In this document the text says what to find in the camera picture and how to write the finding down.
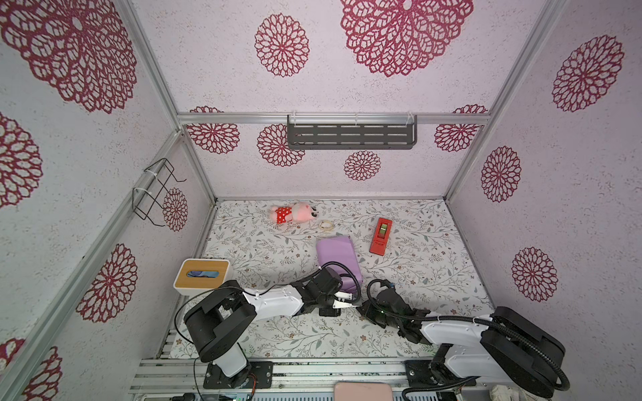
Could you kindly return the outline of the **pink wrapping paper sheet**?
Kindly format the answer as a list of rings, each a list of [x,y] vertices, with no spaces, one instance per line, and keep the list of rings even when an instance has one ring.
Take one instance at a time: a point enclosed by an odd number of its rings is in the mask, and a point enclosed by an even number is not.
[[[363,283],[354,244],[349,237],[319,239],[316,244],[316,252],[320,267],[328,262],[339,262],[353,273],[359,285]]]

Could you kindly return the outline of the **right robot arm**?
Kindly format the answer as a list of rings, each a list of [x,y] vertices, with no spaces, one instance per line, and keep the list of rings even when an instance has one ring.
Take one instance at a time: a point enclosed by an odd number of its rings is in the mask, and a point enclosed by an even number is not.
[[[477,384],[514,384],[544,399],[571,387],[562,369],[565,347],[509,307],[481,317],[444,315],[411,307],[387,281],[359,313],[372,324],[396,329],[412,344],[437,348],[433,357],[407,362],[407,399],[413,392],[459,391]]]

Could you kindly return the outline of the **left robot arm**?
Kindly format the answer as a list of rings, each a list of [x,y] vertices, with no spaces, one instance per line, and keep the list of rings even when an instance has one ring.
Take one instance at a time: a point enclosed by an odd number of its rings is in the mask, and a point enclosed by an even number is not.
[[[201,362],[230,380],[244,379],[252,371],[239,344],[252,323],[314,311],[325,316],[362,303],[361,280],[340,262],[327,262],[306,277],[259,292],[230,280],[197,297],[200,301],[183,316],[186,340]]]

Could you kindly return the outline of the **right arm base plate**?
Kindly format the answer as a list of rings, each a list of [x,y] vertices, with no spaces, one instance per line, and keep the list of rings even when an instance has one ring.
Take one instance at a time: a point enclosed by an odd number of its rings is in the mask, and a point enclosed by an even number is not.
[[[478,376],[459,377],[446,368],[445,364],[433,365],[431,359],[413,359],[404,362],[406,377],[411,388],[434,388],[474,386]]]

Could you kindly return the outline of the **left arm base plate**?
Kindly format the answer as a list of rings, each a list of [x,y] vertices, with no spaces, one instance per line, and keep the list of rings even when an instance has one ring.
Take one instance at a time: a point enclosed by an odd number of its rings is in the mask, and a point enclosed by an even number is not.
[[[207,366],[204,389],[270,389],[272,387],[274,363],[271,361],[248,361],[247,366],[232,377],[210,363]]]

